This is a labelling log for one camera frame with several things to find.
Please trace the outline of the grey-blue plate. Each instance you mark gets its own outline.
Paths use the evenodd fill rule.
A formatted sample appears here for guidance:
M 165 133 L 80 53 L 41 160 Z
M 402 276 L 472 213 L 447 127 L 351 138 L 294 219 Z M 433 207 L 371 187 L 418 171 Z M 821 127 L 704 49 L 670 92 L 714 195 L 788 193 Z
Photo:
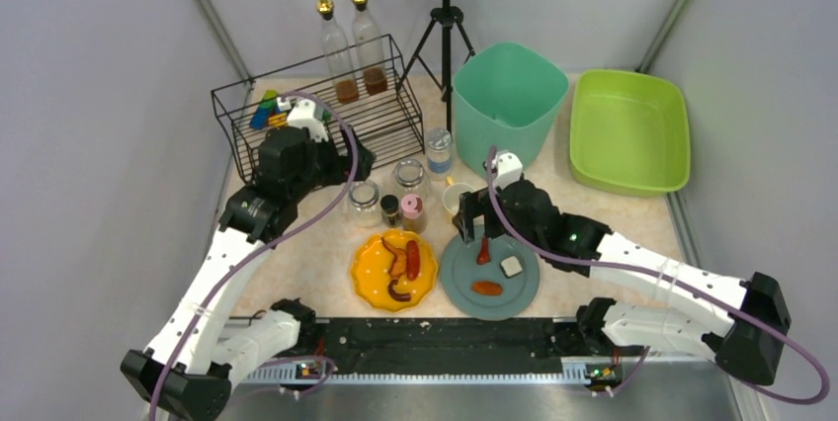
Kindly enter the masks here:
M 531 305 L 538 293 L 541 267 L 535 252 L 517 239 L 503 235 L 489 240 L 491 261 L 477 265 L 475 258 L 483 236 L 482 225 L 475 231 L 475 239 L 463 243 L 456 234 L 447 243 L 440 260 L 440 283 L 450 303 L 464 314 L 489 321 L 515 317 Z M 507 279 L 500 262 L 516 256 L 523 273 Z M 476 281 L 491 281 L 503 286 L 501 296 L 477 295 L 470 287 Z

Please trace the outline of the blue label jar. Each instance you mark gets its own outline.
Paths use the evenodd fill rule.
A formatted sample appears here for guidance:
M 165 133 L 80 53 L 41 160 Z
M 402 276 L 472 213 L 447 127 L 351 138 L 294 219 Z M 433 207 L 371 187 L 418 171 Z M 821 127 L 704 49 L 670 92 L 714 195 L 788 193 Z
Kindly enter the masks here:
M 444 180 L 452 168 L 453 137 L 444 127 L 426 133 L 426 164 L 432 180 Z

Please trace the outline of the colourful toy blocks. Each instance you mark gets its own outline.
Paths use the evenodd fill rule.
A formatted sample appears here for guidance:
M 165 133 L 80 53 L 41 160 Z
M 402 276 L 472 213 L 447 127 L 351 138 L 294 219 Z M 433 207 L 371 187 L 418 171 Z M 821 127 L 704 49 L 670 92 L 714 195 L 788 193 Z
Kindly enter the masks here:
M 292 106 L 281 100 L 279 92 L 268 89 L 251 116 L 249 127 L 256 130 L 279 128 L 288 124 L 288 114 Z

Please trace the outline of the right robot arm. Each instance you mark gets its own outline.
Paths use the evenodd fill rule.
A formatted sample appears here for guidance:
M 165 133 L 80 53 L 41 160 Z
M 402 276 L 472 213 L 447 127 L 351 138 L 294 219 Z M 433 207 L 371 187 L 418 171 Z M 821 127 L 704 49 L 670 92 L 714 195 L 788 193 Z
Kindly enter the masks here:
M 512 237 L 565 273 L 643 293 L 664 308 L 633 308 L 599 297 L 576 318 L 590 345 L 648 346 L 705 357 L 742 381 L 770 386 L 789 347 L 791 315 L 780 283 L 716 274 L 665 257 L 606 223 L 562 212 L 546 191 L 521 178 L 462 193 L 453 224 L 460 237 Z

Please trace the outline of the teal plastic bin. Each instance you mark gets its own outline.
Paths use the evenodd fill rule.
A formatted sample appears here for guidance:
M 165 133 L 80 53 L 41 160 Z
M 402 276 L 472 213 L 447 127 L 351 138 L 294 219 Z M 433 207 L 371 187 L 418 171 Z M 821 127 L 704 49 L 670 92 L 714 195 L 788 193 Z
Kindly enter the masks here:
M 540 154 L 569 91 L 568 76 L 536 51 L 499 42 L 477 53 L 454 77 L 455 150 L 483 176 L 490 147 L 527 167 Z

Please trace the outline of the large clear glass jar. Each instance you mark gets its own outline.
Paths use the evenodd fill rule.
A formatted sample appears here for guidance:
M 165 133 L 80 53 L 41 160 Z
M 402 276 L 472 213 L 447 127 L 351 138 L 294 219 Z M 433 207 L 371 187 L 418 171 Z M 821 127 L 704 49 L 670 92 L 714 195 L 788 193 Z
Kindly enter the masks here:
M 419 196 L 423 201 L 431 197 L 431 187 L 423 164 L 415 158 L 398 161 L 391 173 L 393 193 L 398 198 L 409 194 Z

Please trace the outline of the orange fried piece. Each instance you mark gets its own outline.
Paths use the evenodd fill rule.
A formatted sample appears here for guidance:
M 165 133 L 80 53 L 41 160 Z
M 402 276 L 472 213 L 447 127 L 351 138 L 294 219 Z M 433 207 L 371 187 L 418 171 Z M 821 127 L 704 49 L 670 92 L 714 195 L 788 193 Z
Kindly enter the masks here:
M 502 285 L 491 281 L 476 281 L 470 289 L 477 295 L 484 296 L 501 296 L 504 292 Z

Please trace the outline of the oil bottle gold cap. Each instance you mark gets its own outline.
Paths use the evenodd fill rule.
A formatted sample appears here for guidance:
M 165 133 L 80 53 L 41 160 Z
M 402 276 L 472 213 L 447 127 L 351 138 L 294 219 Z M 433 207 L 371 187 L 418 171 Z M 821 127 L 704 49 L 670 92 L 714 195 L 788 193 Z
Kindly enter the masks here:
M 348 38 L 335 19 L 332 0 L 317 0 L 316 8 L 321 18 L 320 44 L 336 98 L 341 104 L 352 103 L 359 99 L 360 92 Z
M 369 95 L 387 90 L 383 43 L 379 26 L 369 9 L 369 0 L 352 0 L 355 16 L 351 29 L 365 88 Z

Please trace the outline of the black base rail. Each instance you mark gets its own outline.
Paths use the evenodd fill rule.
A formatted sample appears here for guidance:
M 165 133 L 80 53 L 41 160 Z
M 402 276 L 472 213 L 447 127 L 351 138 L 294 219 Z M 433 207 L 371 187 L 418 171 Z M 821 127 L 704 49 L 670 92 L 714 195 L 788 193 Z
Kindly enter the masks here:
M 210 350 L 209 367 L 189 374 L 176 363 L 167 376 L 146 368 L 147 392 L 160 404 L 196 407 L 211 418 L 244 382 L 314 390 L 335 383 L 567 382 L 594 392 L 628 380 L 620 359 L 645 357 L 642 345 L 619 347 L 584 338 L 571 321 L 513 318 L 327 318 L 283 299 L 248 327 Z

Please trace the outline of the green plastic tub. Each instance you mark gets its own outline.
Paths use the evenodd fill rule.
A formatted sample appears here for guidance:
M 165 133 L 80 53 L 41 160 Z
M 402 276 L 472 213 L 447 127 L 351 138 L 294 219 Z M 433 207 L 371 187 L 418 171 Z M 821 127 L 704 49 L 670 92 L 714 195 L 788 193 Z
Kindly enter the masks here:
M 691 177 L 687 103 L 656 76 L 590 69 L 576 81 L 568 158 L 573 178 L 603 192 L 659 197 Z

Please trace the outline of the pink lid spice jar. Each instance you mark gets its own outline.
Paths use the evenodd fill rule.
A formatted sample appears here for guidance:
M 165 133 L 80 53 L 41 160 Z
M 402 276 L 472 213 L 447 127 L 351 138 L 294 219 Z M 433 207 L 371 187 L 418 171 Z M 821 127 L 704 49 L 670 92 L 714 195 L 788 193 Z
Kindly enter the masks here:
M 417 194 L 407 194 L 400 201 L 402 226 L 407 231 L 422 233 L 427 227 L 424 201 Z

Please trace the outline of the cream yellow mug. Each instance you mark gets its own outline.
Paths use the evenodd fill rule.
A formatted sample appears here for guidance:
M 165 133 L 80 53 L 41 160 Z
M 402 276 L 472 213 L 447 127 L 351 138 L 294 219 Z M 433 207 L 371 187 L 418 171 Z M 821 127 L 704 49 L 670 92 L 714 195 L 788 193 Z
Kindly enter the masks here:
M 447 176 L 445 184 L 442 202 L 448 218 L 452 218 L 459 212 L 461 195 L 472 193 L 475 189 L 468 183 L 456 182 L 453 176 Z

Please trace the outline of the yellow scalloped plate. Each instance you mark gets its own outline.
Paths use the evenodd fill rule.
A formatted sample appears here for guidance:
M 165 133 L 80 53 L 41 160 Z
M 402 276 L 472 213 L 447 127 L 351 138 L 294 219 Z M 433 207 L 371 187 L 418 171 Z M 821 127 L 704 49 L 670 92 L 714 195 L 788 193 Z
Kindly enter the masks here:
M 397 290 L 410 293 L 409 302 L 397 302 L 387 293 L 387 285 L 393 279 L 388 274 L 391 255 L 380 239 L 384 237 L 392 245 L 405 250 L 409 240 L 415 240 L 421 251 L 421 271 L 418 278 L 408 281 L 406 275 L 398 278 Z M 412 231 L 389 229 L 371 236 L 355 253 L 350 269 L 355 294 L 369 307 L 397 313 L 420 304 L 434 289 L 439 273 L 439 264 L 433 248 L 420 235 Z

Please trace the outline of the black lid spice jar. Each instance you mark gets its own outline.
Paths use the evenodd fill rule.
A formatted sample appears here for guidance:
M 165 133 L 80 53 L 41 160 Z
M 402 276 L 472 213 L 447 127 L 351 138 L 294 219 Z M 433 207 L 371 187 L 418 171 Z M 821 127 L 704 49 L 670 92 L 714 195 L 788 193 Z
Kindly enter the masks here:
M 390 228 L 401 225 L 400 199 L 393 194 L 384 195 L 380 201 L 382 221 Z

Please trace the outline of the black tripod stand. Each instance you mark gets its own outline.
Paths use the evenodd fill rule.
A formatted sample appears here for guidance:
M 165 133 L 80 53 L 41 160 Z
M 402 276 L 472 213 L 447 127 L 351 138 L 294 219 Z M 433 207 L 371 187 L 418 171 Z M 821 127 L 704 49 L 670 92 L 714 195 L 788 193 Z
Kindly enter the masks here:
M 465 31 L 464 13 L 462 9 L 455 6 L 452 0 L 442 0 L 439 7 L 433 8 L 430 12 L 430 20 L 428 26 L 420 38 L 418 45 L 415 47 L 413 53 L 410 55 L 408 62 L 403 66 L 402 73 L 396 80 L 396 90 L 400 90 L 407 81 L 407 77 L 416 62 L 424 68 L 427 74 L 432 78 L 437 88 L 441 93 L 441 101 L 445 105 L 446 112 L 446 130 L 452 131 L 454 127 L 454 113 L 453 113 L 453 31 L 457 30 L 461 35 L 461 39 L 466 48 L 466 56 L 463 63 L 467 63 L 472 57 L 476 55 L 473 44 Z M 428 38 L 436 27 L 441 29 L 441 76 L 437 77 L 431 70 L 428 63 L 421 56 Z

